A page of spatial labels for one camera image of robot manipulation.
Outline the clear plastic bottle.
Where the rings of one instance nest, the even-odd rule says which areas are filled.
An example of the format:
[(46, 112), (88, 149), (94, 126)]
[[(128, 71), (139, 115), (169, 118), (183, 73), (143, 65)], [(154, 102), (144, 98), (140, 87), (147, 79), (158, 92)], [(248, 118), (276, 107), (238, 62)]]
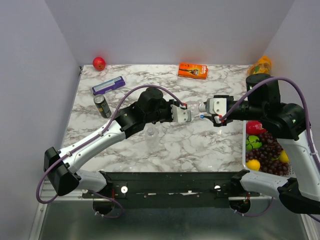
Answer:
[(157, 127), (150, 126), (146, 129), (144, 140), (149, 152), (155, 152), (159, 146), (159, 130)]
[(198, 101), (188, 101), (187, 108), (191, 112), (191, 117), (192, 118), (200, 118), (200, 115), (204, 115), (205, 112), (199, 112), (199, 104), (203, 102), (198, 102)]

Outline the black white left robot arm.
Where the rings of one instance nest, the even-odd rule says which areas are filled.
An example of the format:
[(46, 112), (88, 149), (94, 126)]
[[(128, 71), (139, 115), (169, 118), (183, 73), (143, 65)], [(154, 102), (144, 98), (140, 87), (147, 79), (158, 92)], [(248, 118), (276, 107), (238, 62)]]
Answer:
[(56, 150), (48, 148), (44, 153), (44, 177), (48, 178), (58, 197), (76, 189), (94, 191), (104, 198), (110, 194), (110, 179), (101, 171), (81, 170), (90, 159), (108, 147), (142, 131), (147, 123), (174, 122), (173, 114), (185, 104), (176, 96), (165, 100), (165, 88), (145, 85), (138, 100), (130, 106), (117, 106), (112, 117), (95, 132), (74, 143)]

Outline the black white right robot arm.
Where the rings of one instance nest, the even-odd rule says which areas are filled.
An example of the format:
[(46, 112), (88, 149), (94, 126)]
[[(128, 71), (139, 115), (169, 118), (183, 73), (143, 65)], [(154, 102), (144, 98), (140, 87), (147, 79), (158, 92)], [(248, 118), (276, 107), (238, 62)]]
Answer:
[(256, 192), (277, 198), (291, 212), (320, 213), (320, 157), (312, 138), (308, 107), (302, 91), (286, 77), (266, 73), (246, 78), (247, 92), (238, 101), (215, 95), (198, 107), (215, 127), (233, 120), (259, 121), (289, 157), (295, 176), (286, 178), (241, 170), (231, 178), (230, 191), (241, 196)]

